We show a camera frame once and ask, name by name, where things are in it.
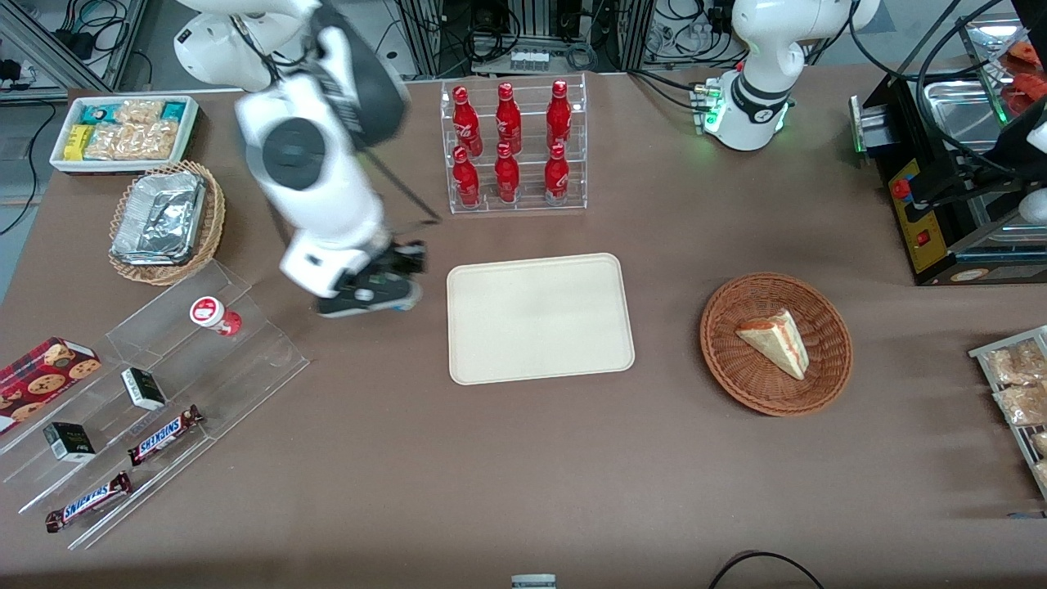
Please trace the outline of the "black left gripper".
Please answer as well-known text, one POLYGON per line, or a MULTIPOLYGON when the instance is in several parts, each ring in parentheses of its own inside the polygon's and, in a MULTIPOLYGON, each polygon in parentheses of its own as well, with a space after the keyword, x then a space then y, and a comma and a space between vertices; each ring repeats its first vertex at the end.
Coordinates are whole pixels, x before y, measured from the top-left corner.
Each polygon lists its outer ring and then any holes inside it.
POLYGON ((992 192, 1035 189, 1035 148, 996 146, 970 156, 970 168, 920 169, 912 178, 913 206, 943 206, 992 192), (972 179, 973 189, 968 186, 972 179))

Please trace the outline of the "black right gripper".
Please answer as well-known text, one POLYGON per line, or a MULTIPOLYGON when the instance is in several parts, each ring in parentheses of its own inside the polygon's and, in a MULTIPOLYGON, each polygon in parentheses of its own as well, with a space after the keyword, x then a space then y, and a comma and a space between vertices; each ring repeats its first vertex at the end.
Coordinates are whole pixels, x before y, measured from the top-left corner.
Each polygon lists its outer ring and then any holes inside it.
POLYGON ((389 243, 389 247, 370 260, 366 268, 356 276, 356 287, 371 284, 385 284, 392 279, 408 280, 410 276, 427 272, 427 245, 422 240, 404 243, 389 243))

